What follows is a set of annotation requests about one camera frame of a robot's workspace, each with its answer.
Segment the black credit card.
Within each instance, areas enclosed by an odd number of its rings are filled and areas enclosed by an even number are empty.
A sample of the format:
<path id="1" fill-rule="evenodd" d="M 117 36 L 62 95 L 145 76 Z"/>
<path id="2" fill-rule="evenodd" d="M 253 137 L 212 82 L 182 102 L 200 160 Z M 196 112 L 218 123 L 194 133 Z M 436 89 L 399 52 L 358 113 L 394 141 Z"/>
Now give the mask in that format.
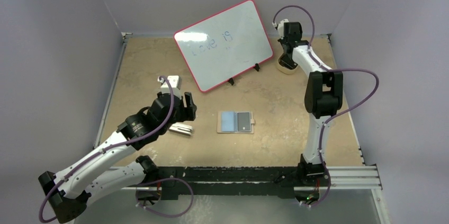
<path id="1" fill-rule="evenodd" d="M 237 132 L 250 132 L 252 130 L 251 120 L 250 112 L 237 112 Z"/>

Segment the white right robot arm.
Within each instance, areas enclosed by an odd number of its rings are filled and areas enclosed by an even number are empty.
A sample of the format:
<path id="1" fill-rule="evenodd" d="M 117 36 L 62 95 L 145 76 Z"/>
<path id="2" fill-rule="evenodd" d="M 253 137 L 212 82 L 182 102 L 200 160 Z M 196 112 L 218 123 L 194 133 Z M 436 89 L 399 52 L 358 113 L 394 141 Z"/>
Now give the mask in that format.
<path id="1" fill-rule="evenodd" d="M 330 118 L 343 105 L 343 74 L 331 69 L 314 53 L 311 43 L 302 38 L 299 22 L 282 20 L 276 27 L 283 53 L 278 59 L 279 70 L 291 74 L 302 69 L 307 76 L 304 106 L 309 113 L 306 147 L 297 167 L 297 178 L 310 185 L 326 174 L 325 152 Z"/>

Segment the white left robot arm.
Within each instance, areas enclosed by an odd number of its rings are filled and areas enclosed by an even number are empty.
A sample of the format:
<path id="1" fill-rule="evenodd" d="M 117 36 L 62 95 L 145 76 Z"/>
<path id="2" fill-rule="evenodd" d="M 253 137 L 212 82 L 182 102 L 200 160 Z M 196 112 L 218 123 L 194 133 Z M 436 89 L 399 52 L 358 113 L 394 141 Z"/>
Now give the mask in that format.
<path id="1" fill-rule="evenodd" d="M 57 220 L 68 223 L 95 201 L 129 185 L 160 187 L 169 181 L 185 183 L 177 177 L 162 176 L 149 156 L 139 156 L 131 164 L 115 171 L 109 169 L 156 141 L 175 123 L 195 120 L 196 111 L 190 92 L 179 96 L 160 91 L 151 106 L 127 117 L 85 157 L 56 173 L 42 173 L 38 180 L 45 199 L 39 210 L 40 222 Z"/>

